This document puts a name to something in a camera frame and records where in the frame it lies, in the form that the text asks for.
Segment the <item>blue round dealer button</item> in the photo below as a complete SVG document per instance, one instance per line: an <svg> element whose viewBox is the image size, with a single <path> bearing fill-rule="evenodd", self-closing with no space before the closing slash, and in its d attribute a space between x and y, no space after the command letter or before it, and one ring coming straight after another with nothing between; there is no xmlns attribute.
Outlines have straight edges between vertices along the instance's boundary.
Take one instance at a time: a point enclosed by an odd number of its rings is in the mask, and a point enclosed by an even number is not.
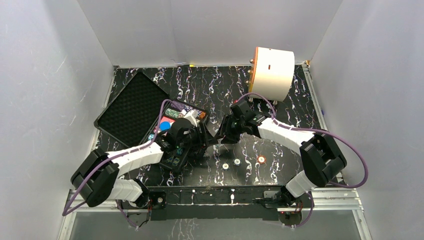
<svg viewBox="0 0 424 240"><path fill-rule="evenodd" d="M171 123L168 121L163 121L159 124L160 131L166 131L171 128Z"/></svg>

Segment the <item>red playing card deck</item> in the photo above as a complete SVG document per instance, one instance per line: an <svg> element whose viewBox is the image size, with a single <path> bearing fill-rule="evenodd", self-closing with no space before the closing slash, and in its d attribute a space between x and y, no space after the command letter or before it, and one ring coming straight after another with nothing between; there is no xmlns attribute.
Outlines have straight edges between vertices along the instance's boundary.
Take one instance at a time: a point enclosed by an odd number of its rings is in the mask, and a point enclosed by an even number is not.
<svg viewBox="0 0 424 240"><path fill-rule="evenodd" d="M174 122L175 122L175 120L174 120L174 119L169 118L169 117L166 117L166 116L163 116L163 117L160 119L160 123L159 123L159 125L161 125L162 123L167 123L167 124L169 124L169 125L172 125Z"/></svg>

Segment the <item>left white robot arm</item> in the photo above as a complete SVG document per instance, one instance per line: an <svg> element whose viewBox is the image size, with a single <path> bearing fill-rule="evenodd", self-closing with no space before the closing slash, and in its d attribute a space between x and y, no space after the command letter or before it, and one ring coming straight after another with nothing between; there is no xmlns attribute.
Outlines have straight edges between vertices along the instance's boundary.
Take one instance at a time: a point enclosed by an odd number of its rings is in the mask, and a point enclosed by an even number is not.
<svg viewBox="0 0 424 240"><path fill-rule="evenodd" d="M144 144L120 151L93 150L70 182L89 207L118 200L144 208L149 203L150 191L140 180L121 179L122 175L155 164L180 172L187 160L202 158L206 149L217 143L203 122L192 124L187 118L178 118L169 129Z"/></svg>

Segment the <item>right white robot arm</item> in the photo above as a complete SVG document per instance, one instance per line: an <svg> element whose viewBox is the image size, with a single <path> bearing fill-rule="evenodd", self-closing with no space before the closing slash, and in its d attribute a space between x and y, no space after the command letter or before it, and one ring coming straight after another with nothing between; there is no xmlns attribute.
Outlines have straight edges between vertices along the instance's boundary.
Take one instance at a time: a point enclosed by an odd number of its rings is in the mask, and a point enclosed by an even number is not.
<svg viewBox="0 0 424 240"><path fill-rule="evenodd" d="M306 192L325 187L347 166L338 144L327 133L293 130L252 110L245 100L234 103L230 110L214 136L222 144L237 144L242 134L248 134L278 143L301 157L303 170L280 189L279 197L288 207L295 207Z"/></svg>

